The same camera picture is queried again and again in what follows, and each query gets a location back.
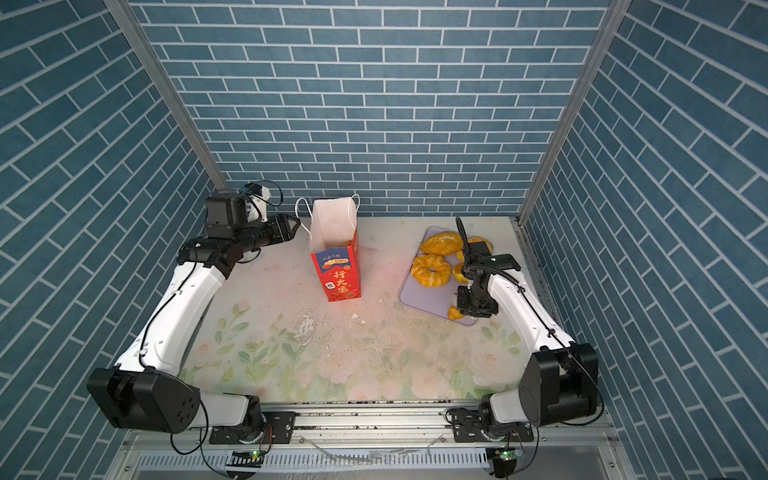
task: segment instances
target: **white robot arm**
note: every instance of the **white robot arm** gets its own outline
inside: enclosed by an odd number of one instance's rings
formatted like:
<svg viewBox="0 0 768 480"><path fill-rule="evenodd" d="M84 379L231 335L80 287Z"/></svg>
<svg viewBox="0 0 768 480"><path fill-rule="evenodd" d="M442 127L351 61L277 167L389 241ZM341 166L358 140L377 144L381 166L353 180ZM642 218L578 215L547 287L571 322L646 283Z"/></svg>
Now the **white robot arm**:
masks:
<svg viewBox="0 0 768 480"><path fill-rule="evenodd" d="M180 248L174 275L147 324L112 368L96 369L88 380L88 391L114 427L178 433L245 424L244 438L260 435L258 399L201 392L176 376L197 324L235 264L246 252L296 234L299 219L267 218L269 198L269 189L248 184L206 199L205 235Z"/></svg>
<svg viewBox="0 0 768 480"><path fill-rule="evenodd" d="M462 273L470 286L460 286L458 310L475 317L503 312L530 352L517 389L486 396L480 405L485 432L509 432L509 425L548 425L592 415L597 410L598 357L588 344L578 345L531 294L519 264L511 255L491 256L485 242L464 241Z"/></svg>

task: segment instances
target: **cutting board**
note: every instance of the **cutting board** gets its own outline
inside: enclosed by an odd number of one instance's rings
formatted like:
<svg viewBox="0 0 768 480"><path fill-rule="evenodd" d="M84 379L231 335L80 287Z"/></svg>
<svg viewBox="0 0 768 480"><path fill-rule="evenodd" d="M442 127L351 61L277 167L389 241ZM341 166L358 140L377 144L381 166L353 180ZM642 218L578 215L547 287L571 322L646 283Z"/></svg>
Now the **cutting board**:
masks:
<svg viewBox="0 0 768 480"><path fill-rule="evenodd" d="M426 233L424 233L424 238L422 238L422 243L424 243L424 240L434 237L438 233L450 231L452 230L436 227L433 225L427 228ZM417 247L414 258L416 258L420 253L421 251ZM445 261L450 263L451 267L461 263L458 261L458 258L456 258L455 254L445 257ZM472 326L475 325L475 323L478 321L474 317L465 316L456 320L448 318L448 309L451 308L451 305L455 305L454 296L456 295L456 292L458 292L458 287L460 285L466 286L466 283L457 282L456 279L453 278L453 275L451 275L451 279L447 284L443 286L423 286L417 279L413 277L413 275L411 275L409 270L405 281L400 287L400 294L398 295L398 298L400 302L405 306L410 306L411 308L421 310L422 312L429 313L430 315L439 316L440 318L449 320L451 322Z"/></svg>

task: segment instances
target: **table surface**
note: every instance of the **table surface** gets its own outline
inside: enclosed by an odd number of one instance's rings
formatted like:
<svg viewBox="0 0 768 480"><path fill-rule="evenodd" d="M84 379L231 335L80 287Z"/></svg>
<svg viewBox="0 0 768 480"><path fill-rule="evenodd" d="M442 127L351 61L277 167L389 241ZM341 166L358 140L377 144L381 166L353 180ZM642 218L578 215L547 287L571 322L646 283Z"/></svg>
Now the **table surface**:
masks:
<svg viewBox="0 0 768 480"><path fill-rule="evenodd" d="M507 217L463 220L528 274ZM327 301L304 229L264 248L214 297L180 377L262 402L475 399L514 388L528 353L503 315L463 326L398 301L431 225L454 230L455 220L359 219L362 298L341 302Z"/></svg>

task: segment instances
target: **metal rail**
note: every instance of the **metal rail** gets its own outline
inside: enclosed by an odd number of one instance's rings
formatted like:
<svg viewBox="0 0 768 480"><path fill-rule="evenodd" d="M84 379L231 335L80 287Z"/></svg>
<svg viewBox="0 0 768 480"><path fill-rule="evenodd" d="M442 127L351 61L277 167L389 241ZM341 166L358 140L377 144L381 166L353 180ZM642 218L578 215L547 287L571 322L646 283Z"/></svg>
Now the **metal rail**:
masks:
<svg viewBox="0 0 768 480"><path fill-rule="evenodd" d="M547 150L544 152L544 157L536 170L536 175L531 182L531 188L528 189L528 194L523 200L523 204L520 207L520 214L518 215L518 222L521 225L525 225L528 218L533 212L533 207L538 200L538 196L541 194L541 189L544 188L544 184L547 181L549 172L552 171L555 161L558 159L560 150L563 148L565 138L568 133L571 132L571 127L576 120L581 105L584 103L584 99L587 97L589 87L592 85L592 81L598 76L598 70L603 63L605 54L608 51L608 47L611 46L611 42L614 40L614 35L619 29L621 21L624 19L624 14L627 13L631 0L614 0L611 3L611 7L608 8L603 18L598 34L594 39L592 48L589 49L584 65L581 67L581 73L576 80L576 85L571 95L568 97L568 103L565 104L563 109L563 115L560 117L558 127L552 134L552 139L547 146Z"/></svg>
<svg viewBox="0 0 768 480"><path fill-rule="evenodd" d="M184 102L181 100L176 87L173 82L170 81L168 73L165 71L160 58L157 56L157 52L152 48L152 44L147 37L144 29L139 25L139 21L134 14L133 9L128 4L127 0L104 0L109 12L112 14L118 27L122 30L126 40L134 49L134 53L144 66L144 70L149 75L157 91L165 102L165 106L168 107L170 114L176 119L176 123L179 125L184 137L190 143L190 146L197 155L197 159L203 168L208 173L211 181L213 181L216 188L227 188L227 179L221 173L214 156L208 149L203 136L200 135L200 131L197 129L197 125L192 121L192 117L187 111L187 107L184 106Z"/></svg>

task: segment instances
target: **debris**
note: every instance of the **debris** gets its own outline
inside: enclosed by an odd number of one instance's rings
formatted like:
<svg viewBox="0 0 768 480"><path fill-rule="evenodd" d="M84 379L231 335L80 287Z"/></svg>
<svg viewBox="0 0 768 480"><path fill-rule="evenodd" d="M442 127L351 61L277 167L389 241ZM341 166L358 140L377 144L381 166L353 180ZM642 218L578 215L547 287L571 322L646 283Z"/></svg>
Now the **debris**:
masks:
<svg viewBox="0 0 768 480"><path fill-rule="evenodd" d="M296 341L305 346L312 341L312 335L317 327L317 317L313 315L314 310L310 310L301 316L301 324L296 329Z"/></svg>

